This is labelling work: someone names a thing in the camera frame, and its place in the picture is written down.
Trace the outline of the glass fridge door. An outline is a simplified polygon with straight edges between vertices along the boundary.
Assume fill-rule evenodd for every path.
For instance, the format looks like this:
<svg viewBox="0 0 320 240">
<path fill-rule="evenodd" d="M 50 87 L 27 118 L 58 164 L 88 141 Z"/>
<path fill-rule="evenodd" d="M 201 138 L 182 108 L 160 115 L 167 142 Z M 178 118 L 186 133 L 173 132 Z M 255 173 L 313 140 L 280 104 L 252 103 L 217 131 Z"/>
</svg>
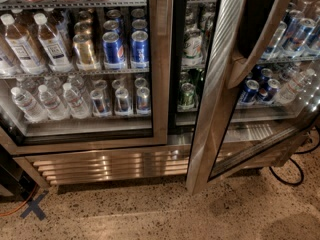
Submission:
<svg viewBox="0 0 320 240">
<path fill-rule="evenodd" d="M 144 147 L 163 144 L 167 140 L 167 109 L 171 48 L 171 16 L 173 0 L 1 0 L 0 15 L 11 14 L 26 27 L 45 59 L 46 71 L 39 75 L 26 73 L 5 40 L 1 21 L 0 108 L 1 144 L 14 157 L 57 153 Z M 34 15 L 43 13 L 60 32 L 72 61 L 72 70 L 56 72 L 38 37 Z M 149 63 L 137 68 L 132 62 L 131 35 L 135 31 L 148 34 Z M 105 63 L 102 37 L 116 32 L 122 39 L 125 67 L 110 69 Z M 73 47 L 76 34 L 91 36 L 100 70 L 83 71 L 76 64 Z M 71 83 L 85 99 L 90 116 L 77 119 L 63 97 L 63 85 Z M 39 99 L 38 87 L 52 88 L 69 110 L 69 117 L 51 120 Z M 28 121 L 12 100 L 11 89 L 27 90 L 46 110 L 48 118 Z M 115 113 L 115 91 L 129 91 L 133 113 Z M 140 87 L 150 90 L 151 112 L 138 114 L 136 92 Z M 110 116 L 94 115 L 90 93 L 101 89 L 110 102 Z"/>
<path fill-rule="evenodd" d="M 316 27 L 292 58 L 283 44 L 302 18 Z M 287 29 L 272 58 L 262 60 L 281 21 Z M 219 0 L 187 171 L 191 193 L 244 169 L 283 165 L 318 123 L 319 30 L 320 0 Z M 276 102 L 276 95 L 271 104 L 260 103 L 258 93 L 252 103 L 239 102 L 247 80 L 260 89 L 274 78 L 281 89 L 309 68 L 315 71 L 311 83 L 288 104 Z"/>
</svg>

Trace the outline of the stainless steel display fridge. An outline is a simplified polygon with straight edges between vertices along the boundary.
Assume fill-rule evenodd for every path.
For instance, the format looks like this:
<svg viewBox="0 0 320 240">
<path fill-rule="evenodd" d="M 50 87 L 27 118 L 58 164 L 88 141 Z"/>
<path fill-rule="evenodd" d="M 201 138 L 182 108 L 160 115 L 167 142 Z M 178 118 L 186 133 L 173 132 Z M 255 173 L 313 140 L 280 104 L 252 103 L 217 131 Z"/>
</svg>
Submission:
<svg viewBox="0 0 320 240">
<path fill-rule="evenodd" d="M 204 86 L 219 0 L 173 0 L 167 140 L 144 147 L 13 157 L 42 187 L 184 175 Z"/>
</svg>

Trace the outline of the silver energy can right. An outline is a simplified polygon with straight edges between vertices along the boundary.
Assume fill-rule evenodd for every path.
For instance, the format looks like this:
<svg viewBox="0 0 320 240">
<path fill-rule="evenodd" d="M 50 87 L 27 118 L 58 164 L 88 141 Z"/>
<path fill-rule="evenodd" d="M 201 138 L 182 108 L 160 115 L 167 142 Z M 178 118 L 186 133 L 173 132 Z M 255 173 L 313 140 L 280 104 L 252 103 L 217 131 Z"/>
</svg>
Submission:
<svg viewBox="0 0 320 240">
<path fill-rule="evenodd" d="M 137 89 L 136 108 L 138 114 L 149 114 L 151 112 L 150 90 L 147 87 Z"/>
</svg>

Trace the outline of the silver energy can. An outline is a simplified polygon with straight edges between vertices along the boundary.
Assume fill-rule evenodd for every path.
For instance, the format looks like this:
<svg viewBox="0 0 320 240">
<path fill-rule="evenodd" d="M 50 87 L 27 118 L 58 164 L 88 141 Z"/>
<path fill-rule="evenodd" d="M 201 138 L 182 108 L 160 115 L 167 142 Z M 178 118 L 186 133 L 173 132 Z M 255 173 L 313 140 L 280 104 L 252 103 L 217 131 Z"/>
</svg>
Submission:
<svg viewBox="0 0 320 240">
<path fill-rule="evenodd" d="M 115 91 L 115 106 L 117 115 L 128 116 L 133 113 L 131 96 L 126 88 L 120 87 Z"/>
<path fill-rule="evenodd" d="M 105 97 L 101 89 L 94 89 L 90 93 L 90 98 L 94 106 L 94 115 L 98 117 L 106 117 L 112 114 L 110 102 Z"/>
<path fill-rule="evenodd" d="M 138 114 L 149 114 L 151 112 L 150 90 L 147 87 L 137 89 L 136 108 Z"/>
</svg>

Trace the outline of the silver energy can middle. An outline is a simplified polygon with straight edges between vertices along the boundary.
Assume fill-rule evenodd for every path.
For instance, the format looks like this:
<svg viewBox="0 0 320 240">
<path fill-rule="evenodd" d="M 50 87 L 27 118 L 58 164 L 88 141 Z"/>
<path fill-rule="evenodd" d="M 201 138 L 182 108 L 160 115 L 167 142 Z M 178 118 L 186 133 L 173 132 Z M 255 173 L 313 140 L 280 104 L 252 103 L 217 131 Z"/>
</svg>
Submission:
<svg viewBox="0 0 320 240">
<path fill-rule="evenodd" d="M 126 88 L 120 87 L 115 91 L 115 106 L 117 115 L 128 116 L 133 113 L 131 96 Z"/>
</svg>

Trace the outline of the silver energy can left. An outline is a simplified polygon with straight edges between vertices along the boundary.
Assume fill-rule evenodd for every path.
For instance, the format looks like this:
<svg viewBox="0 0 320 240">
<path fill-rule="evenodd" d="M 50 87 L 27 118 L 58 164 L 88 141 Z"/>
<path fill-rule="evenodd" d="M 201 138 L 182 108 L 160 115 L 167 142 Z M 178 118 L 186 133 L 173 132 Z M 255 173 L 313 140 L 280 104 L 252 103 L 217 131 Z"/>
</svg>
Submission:
<svg viewBox="0 0 320 240">
<path fill-rule="evenodd" d="M 94 106 L 94 115 L 98 117 L 106 117 L 112 114 L 110 102 L 105 97 L 101 89 L 94 89 L 90 93 L 90 98 Z"/>
</svg>

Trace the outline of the blue Pepsi can right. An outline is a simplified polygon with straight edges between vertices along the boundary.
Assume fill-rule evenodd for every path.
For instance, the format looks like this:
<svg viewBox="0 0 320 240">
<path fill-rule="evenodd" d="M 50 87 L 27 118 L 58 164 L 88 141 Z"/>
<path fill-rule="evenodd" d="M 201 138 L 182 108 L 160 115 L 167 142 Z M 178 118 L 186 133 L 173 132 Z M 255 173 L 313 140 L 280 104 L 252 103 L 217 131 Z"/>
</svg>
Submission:
<svg viewBox="0 0 320 240">
<path fill-rule="evenodd" d="M 135 31 L 131 35 L 132 62 L 137 68 L 145 68 L 149 63 L 148 34 L 145 31 Z"/>
</svg>

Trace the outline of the blue pepsi can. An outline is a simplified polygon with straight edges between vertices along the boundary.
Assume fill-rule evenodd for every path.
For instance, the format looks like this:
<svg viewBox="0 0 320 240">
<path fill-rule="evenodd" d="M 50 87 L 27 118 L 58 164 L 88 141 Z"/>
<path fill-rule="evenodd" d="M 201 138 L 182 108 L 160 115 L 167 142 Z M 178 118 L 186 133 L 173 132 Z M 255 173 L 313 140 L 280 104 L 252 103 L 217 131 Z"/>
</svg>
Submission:
<svg viewBox="0 0 320 240">
<path fill-rule="evenodd" d="M 137 68 L 145 68 L 149 63 L 148 34 L 145 31 L 135 31 L 131 35 L 132 62 Z"/>
<path fill-rule="evenodd" d="M 122 69 L 125 67 L 125 54 L 122 39 L 116 32 L 106 32 L 103 37 L 103 50 L 105 63 L 110 69 Z"/>
</svg>

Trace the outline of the blue Pepsi can left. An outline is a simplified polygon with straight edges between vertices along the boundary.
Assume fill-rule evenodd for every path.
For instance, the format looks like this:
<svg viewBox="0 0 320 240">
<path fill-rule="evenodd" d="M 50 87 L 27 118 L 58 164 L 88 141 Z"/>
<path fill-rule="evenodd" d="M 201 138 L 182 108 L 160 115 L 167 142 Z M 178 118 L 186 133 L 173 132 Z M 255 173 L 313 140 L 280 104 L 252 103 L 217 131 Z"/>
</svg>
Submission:
<svg viewBox="0 0 320 240">
<path fill-rule="evenodd" d="M 106 32 L 103 37 L 103 50 L 105 63 L 110 69 L 122 69 L 125 67 L 125 54 L 122 39 L 116 32 Z"/>
</svg>

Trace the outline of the water bottle right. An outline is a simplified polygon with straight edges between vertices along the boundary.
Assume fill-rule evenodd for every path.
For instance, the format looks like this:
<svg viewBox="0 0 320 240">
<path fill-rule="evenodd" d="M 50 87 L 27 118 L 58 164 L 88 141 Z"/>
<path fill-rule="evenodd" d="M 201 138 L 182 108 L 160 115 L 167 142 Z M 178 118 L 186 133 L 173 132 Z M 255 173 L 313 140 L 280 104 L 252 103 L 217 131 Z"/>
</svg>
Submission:
<svg viewBox="0 0 320 240">
<path fill-rule="evenodd" d="M 84 119 L 90 116 L 90 109 L 77 87 L 71 83 L 65 83 L 63 85 L 63 97 L 74 118 Z"/>
</svg>

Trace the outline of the water bottle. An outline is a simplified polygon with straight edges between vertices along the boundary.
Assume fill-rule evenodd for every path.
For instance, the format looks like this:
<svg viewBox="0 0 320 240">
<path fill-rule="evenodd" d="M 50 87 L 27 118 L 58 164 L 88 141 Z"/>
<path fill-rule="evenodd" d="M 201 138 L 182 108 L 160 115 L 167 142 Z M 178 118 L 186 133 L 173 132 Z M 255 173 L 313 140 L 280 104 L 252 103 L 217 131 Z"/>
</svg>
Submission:
<svg viewBox="0 0 320 240">
<path fill-rule="evenodd" d="M 47 110 L 51 120 L 63 120 L 69 117 L 69 110 L 52 88 L 40 85 L 38 92 L 40 102 Z"/>
<path fill-rule="evenodd" d="M 48 118 L 46 110 L 30 92 L 20 87 L 11 89 L 12 100 L 30 122 L 41 122 Z"/>
<path fill-rule="evenodd" d="M 74 118 L 84 119 L 90 116 L 90 109 L 77 87 L 71 83 L 65 83 L 63 85 L 63 97 Z"/>
</svg>

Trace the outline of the blue can lower middle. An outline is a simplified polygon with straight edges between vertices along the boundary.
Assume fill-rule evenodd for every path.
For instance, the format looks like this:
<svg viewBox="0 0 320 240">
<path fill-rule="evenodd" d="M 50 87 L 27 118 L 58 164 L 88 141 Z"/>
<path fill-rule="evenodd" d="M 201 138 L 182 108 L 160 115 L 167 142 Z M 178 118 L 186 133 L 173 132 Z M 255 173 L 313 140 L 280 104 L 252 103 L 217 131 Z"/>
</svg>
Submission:
<svg viewBox="0 0 320 240">
<path fill-rule="evenodd" d="M 239 102 L 242 104 L 252 103 L 256 94 L 259 91 L 259 83 L 255 80 L 247 80 L 243 85 L 243 90 L 239 98 Z"/>
</svg>

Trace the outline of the gold soda can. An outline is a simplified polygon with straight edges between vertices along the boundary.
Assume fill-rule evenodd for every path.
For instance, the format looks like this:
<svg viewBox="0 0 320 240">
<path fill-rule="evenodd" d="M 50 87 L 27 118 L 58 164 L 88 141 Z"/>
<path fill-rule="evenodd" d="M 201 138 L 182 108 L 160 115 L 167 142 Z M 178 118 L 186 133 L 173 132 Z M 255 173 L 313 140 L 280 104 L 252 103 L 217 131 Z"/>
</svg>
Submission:
<svg viewBox="0 0 320 240">
<path fill-rule="evenodd" d="M 80 70 L 91 71 L 101 69 L 90 35 L 76 34 L 73 37 L 73 47 L 77 55 L 76 64 Z"/>
</svg>

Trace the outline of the water bottle middle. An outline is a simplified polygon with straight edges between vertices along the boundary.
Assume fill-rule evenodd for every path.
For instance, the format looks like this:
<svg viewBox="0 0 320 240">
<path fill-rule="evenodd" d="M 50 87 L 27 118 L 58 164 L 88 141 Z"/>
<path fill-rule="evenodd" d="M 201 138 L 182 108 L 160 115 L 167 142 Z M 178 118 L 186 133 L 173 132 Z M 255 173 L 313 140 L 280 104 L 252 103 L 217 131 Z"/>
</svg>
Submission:
<svg viewBox="0 0 320 240">
<path fill-rule="evenodd" d="M 40 85 L 38 92 L 40 102 L 47 110 L 51 120 L 63 120 L 69 117 L 69 110 L 52 88 Z"/>
</svg>

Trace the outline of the blue can lower right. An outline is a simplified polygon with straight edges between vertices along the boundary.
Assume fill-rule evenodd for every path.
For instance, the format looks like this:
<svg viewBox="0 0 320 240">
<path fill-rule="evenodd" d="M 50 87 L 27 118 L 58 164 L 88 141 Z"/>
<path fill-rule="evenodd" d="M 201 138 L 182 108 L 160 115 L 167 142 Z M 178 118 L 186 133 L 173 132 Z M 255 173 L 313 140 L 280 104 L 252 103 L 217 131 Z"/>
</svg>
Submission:
<svg viewBox="0 0 320 240">
<path fill-rule="evenodd" d="M 274 78 L 269 79 L 259 89 L 257 94 L 257 100 L 260 103 L 271 104 L 274 100 L 274 96 L 280 89 L 280 82 Z"/>
</svg>

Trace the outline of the tea bottle white cap right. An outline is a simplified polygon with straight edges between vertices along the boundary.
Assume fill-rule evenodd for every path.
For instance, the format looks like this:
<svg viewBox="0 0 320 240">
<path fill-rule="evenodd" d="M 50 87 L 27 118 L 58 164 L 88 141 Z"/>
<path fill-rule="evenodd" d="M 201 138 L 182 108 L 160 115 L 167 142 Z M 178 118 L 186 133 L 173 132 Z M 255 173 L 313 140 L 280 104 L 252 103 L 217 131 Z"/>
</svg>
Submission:
<svg viewBox="0 0 320 240">
<path fill-rule="evenodd" d="M 56 72 L 71 71 L 71 55 L 60 32 L 43 13 L 35 14 L 34 20 L 38 26 L 37 37 L 51 61 L 52 69 Z"/>
</svg>

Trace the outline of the tea bottle white cap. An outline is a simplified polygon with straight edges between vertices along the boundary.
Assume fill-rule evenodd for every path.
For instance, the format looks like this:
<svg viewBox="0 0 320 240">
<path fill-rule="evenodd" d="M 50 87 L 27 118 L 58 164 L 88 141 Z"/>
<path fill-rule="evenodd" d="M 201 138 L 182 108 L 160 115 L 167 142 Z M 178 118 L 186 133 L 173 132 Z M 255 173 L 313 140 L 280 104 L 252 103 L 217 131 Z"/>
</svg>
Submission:
<svg viewBox="0 0 320 240">
<path fill-rule="evenodd" d="M 43 13 L 35 14 L 34 20 L 38 26 L 37 37 L 51 61 L 52 69 L 56 72 L 71 71 L 71 55 L 60 32 Z"/>
<path fill-rule="evenodd" d="M 5 26 L 5 40 L 18 58 L 22 69 L 32 75 L 44 73 L 45 59 L 29 30 L 17 23 L 11 14 L 3 14 L 1 21 Z"/>
</svg>

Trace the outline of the silver blue can upper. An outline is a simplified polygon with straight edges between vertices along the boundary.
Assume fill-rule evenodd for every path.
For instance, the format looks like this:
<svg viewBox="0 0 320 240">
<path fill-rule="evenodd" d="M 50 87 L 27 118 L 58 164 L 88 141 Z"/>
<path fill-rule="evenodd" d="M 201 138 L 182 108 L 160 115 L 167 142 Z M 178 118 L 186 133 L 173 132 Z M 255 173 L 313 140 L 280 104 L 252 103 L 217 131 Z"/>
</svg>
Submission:
<svg viewBox="0 0 320 240">
<path fill-rule="evenodd" d="M 261 56 L 262 60 L 269 60 L 272 58 L 286 29 L 287 29 L 287 24 L 281 21 L 276 31 L 274 32 L 267 48 L 265 49 L 264 53 Z"/>
</svg>

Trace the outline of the silver blue can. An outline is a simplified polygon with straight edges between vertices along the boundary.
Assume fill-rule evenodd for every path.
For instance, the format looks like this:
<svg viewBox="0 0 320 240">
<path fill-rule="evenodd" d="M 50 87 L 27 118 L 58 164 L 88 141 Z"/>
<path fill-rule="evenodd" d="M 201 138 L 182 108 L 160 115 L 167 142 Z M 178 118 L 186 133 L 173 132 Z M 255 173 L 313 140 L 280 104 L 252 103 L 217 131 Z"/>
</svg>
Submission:
<svg viewBox="0 0 320 240">
<path fill-rule="evenodd" d="M 269 60 L 272 58 L 286 29 L 287 29 L 287 24 L 281 21 L 276 31 L 274 32 L 267 48 L 265 49 L 264 53 L 261 56 L 262 60 Z"/>
<path fill-rule="evenodd" d="M 285 53 L 292 58 L 299 55 L 315 27 L 316 23 L 313 19 L 302 18 L 299 21 L 294 32 L 287 38 L 287 40 L 283 44 Z"/>
</svg>

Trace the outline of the water bottle right compartment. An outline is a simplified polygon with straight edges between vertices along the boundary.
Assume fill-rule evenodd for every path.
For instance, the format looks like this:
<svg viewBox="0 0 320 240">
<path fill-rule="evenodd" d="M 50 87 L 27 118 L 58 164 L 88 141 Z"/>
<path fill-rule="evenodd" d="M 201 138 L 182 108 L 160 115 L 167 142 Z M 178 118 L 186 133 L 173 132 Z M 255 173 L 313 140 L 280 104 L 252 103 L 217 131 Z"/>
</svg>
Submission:
<svg viewBox="0 0 320 240">
<path fill-rule="evenodd" d="M 296 74 L 288 83 L 284 84 L 275 96 L 275 101 L 280 104 L 292 102 L 296 96 L 311 83 L 315 71 L 311 68 Z"/>
</svg>

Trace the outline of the water bottle left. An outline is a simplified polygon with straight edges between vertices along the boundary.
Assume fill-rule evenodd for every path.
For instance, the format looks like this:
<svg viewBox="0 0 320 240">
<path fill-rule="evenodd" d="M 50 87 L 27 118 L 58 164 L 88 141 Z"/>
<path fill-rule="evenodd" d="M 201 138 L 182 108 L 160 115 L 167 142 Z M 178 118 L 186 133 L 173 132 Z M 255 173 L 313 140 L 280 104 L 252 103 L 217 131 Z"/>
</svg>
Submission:
<svg viewBox="0 0 320 240">
<path fill-rule="evenodd" d="M 20 87 L 11 89 L 12 100 L 30 122 L 41 122 L 48 118 L 46 110 L 30 92 Z"/>
</svg>

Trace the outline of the tea bottle white cap left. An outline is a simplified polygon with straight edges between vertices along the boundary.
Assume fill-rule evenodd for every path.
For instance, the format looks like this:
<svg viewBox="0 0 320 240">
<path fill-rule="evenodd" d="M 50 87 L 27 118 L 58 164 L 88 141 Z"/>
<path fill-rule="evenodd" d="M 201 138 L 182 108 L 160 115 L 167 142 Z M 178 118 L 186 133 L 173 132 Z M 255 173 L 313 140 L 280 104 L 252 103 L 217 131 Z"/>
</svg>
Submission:
<svg viewBox="0 0 320 240">
<path fill-rule="evenodd" d="M 44 73 L 45 59 L 29 30 L 17 23 L 11 14 L 3 14 L 1 21 L 5 26 L 5 40 L 18 58 L 22 69 L 32 75 Z"/>
</svg>

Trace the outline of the silver blue can far right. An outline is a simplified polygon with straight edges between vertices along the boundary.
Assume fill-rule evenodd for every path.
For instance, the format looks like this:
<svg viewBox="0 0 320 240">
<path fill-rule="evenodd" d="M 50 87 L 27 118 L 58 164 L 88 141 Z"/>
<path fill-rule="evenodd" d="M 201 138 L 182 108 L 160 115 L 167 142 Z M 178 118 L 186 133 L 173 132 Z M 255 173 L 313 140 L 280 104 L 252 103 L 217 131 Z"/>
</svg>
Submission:
<svg viewBox="0 0 320 240">
<path fill-rule="evenodd" d="M 313 19 L 302 18 L 299 21 L 294 32 L 287 38 L 287 40 L 283 44 L 285 53 L 292 58 L 299 55 L 315 27 L 316 23 Z"/>
</svg>

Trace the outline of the blue tape cross mark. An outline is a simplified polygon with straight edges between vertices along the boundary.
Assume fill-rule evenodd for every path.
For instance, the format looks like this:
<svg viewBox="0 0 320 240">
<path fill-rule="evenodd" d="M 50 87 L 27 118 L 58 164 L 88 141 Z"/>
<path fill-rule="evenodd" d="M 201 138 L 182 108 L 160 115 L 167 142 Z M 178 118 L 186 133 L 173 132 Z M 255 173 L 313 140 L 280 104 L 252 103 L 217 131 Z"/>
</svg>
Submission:
<svg viewBox="0 0 320 240">
<path fill-rule="evenodd" d="M 27 202 L 28 207 L 20 215 L 20 217 L 22 219 L 25 219 L 31 212 L 33 212 L 40 221 L 44 220 L 46 218 L 46 214 L 40 208 L 39 203 L 47 196 L 48 193 L 49 193 L 48 190 L 44 190 L 38 197 L 28 201 Z"/>
</svg>

